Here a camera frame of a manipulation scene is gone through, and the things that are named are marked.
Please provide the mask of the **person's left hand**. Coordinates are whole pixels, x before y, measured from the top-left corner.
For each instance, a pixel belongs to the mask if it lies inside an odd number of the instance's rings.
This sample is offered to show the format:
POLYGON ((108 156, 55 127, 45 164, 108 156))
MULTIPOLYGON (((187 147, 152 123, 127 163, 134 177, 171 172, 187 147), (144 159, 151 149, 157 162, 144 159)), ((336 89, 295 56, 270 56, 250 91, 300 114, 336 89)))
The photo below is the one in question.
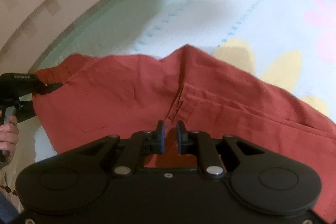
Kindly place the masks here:
POLYGON ((16 145, 19 140, 18 120, 14 115, 10 116, 9 123, 0 127, 1 150, 7 152, 5 156, 6 164, 10 164, 14 158, 16 145))

